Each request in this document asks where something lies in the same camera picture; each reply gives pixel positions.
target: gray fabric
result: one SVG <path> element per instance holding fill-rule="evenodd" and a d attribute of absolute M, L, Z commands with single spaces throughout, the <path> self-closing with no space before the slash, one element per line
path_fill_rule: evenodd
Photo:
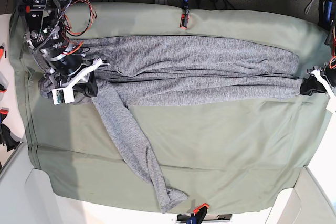
<path fill-rule="evenodd" d="M 115 83 L 126 106 L 182 106 L 252 98 L 289 98 L 298 57 L 242 40 L 197 36 L 125 36 L 86 41 L 111 60 L 97 78 Z"/>
<path fill-rule="evenodd" d="M 88 40 L 86 46 L 91 49 L 91 57 L 99 55 L 111 61 L 110 68 L 97 71 L 97 78 L 101 79 L 93 103 L 125 162 L 154 186 L 162 212 L 171 210 L 187 196 L 166 188 L 148 139 L 124 105 L 284 99 L 298 95 L 302 83 L 301 79 L 293 79 L 296 55 L 246 41 L 126 36 Z"/>
<path fill-rule="evenodd" d="M 93 103 L 127 165 L 142 180 L 154 186 L 161 211 L 168 212 L 186 200 L 183 192 L 166 187 L 148 139 L 130 111 L 123 106 L 115 89 L 109 85 L 100 87 L 99 96 L 93 99 Z"/>

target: white bracket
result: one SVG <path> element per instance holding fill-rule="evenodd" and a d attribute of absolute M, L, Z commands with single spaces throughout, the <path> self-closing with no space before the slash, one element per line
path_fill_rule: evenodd
<path fill-rule="evenodd" d="M 327 91 L 328 95 L 330 96 L 330 100 L 328 102 L 328 105 L 327 105 L 326 109 L 329 110 L 331 113 L 336 114 L 336 96 L 334 95 L 334 92 L 332 91 L 328 82 L 323 79 L 319 69 L 313 70 L 311 72 L 311 74 L 314 75 L 316 77 L 316 79 L 324 86 L 325 90 Z"/>
<path fill-rule="evenodd" d="M 75 101 L 73 87 L 87 74 L 95 71 L 100 65 L 103 64 L 101 59 L 94 60 L 93 64 L 81 70 L 75 77 L 73 77 L 69 82 L 65 83 L 62 88 L 52 90 L 52 99 L 54 105 L 58 105 L 62 102 L 71 103 Z"/>

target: red wire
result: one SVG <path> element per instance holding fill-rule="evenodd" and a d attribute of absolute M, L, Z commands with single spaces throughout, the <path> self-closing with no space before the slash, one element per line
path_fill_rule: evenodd
<path fill-rule="evenodd" d="M 334 61 L 334 59 L 336 59 L 336 55 L 335 55 L 335 53 L 336 53 L 336 51 L 335 51 L 335 47 L 336 47 L 336 37 L 335 37 L 335 28 L 334 28 L 334 30 L 333 30 L 333 35 L 334 35 L 334 40 L 333 40 L 333 45 L 332 45 L 332 53 L 331 53 L 331 55 L 332 55 L 332 58 L 331 58 L 331 60 L 329 61 L 329 68 L 330 69 L 333 69 L 333 68 L 336 68 L 336 64 L 335 65 L 331 65 L 331 63 Z"/>
<path fill-rule="evenodd" d="M 64 54 L 64 55 L 70 55 L 70 54 L 73 54 L 74 52 L 76 52 L 82 45 L 83 45 L 83 41 L 81 42 L 81 43 L 79 43 L 79 45 L 73 50 L 73 51 L 71 51 L 71 52 L 68 52 L 68 53 L 66 53 L 66 54 Z"/>
<path fill-rule="evenodd" d="M 75 4 L 75 3 L 77 3 L 77 2 L 83 2 L 83 3 L 86 3 L 86 4 L 89 5 L 90 12 L 91 12 L 91 20 L 89 21 L 89 22 L 90 22 L 90 23 L 89 23 L 90 25 L 89 25 L 88 29 L 90 29 L 91 26 L 92 26 L 92 24 L 93 24 L 93 19 L 97 19 L 97 13 L 96 13 L 95 9 L 93 8 L 93 6 L 91 5 L 90 0 L 76 0 L 75 2 L 72 3 L 72 5 Z M 80 34 L 82 34 L 82 32 L 81 32 L 81 33 L 76 33 L 76 32 L 70 31 L 70 30 L 72 29 L 72 26 L 71 26 L 71 24 L 70 24 L 70 20 L 69 20 L 68 17 L 66 17 L 66 20 L 67 20 L 67 23 L 68 23 L 69 26 L 70 26 L 69 29 L 68 29 L 68 32 L 69 32 L 70 34 L 72 34 L 72 35 L 80 35 Z"/>

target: green cloth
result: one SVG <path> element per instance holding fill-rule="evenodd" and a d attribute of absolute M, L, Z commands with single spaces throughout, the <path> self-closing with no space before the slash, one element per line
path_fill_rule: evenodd
<path fill-rule="evenodd" d="M 182 10 L 170 6 L 96 3 L 98 19 L 83 38 L 123 35 L 230 37 L 296 53 L 298 74 L 330 57 L 326 34 L 292 17 L 249 11 Z M 87 6 L 72 7 L 72 27 L 86 26 Z M 10 60 L 33 165 L 49 176 L 57 195 L 128 209 L 160 211 L 152 187 L 121 159 L 92 104 L 54 106 L 39 95 L 41 73 L 22 46 L 21 22 L 11 32 Z M 328 97 L 254 99 L 185 107 L 131 107 L 151 142 L 168 185 L 189 200 L 172 212 L 202 203 L 232 214 L 271 207 L 293 187 L 314 155 L 329 123 Z"/>

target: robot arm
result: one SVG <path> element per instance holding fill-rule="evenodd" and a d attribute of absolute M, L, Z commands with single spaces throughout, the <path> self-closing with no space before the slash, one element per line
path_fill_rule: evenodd
<path fill-rule="evenodd" d="M 106 65 L 101 59 L 84 60 L 82 43 L 76 45 L 67 37 L 69 27 L 65 12 L 72 2 L 73 0 L 31 0 L 25 8 L 26 42 L 34 59 L 35 54 L 41 54 L 48 66 L 43 71 L 55 85 L 52 91 L 54 104 L 73 102 L 74 90 L 87 97 L 96 97 L 98 87 L 94 71 L 99 66 Z"/>

